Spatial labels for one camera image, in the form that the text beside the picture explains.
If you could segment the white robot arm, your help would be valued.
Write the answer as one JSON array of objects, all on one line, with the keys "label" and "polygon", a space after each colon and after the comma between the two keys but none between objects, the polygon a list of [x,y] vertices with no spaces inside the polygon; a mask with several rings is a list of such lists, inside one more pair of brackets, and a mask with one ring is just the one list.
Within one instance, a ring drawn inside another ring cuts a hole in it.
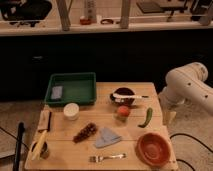
[{"label": "white robot arm", "polygon": [[166,86],[158,94],[164,125],[172,122],[176,116],[174,108],[185,100],[198,104],[213,115],[213,88],[205,84],[207,78],[208,70],[200,62],[174,68],[166,74]]}]

